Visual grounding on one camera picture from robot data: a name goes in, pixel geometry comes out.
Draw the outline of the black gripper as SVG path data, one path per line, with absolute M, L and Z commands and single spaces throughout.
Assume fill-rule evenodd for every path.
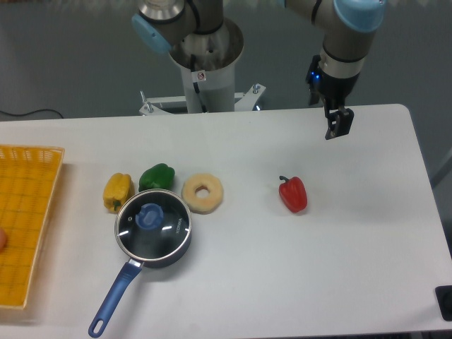
M 307 71 L 309 105 L 322 101 L 328 121 L 326 140 L 349 134 L 354 112 L 345 108 L 345 99 L 359 78 L 364 59 L 338 61 L 328 54 L 314 55 Z

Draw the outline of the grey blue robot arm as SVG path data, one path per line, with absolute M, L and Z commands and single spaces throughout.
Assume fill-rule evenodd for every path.
M 321 103 L 327 140 L 349 134 L 354 113 L 345 106 L 376 31 L 385 1 L 281 1 L 325 33 L 306 82 L 309 104 Z M 139 1 L 132 26 L 143 43 L 168 54 L 182 75 L 190 113 L 235 109 L 235 64 L 244 49 L 239 27 L 224 15 L 222 1 Z

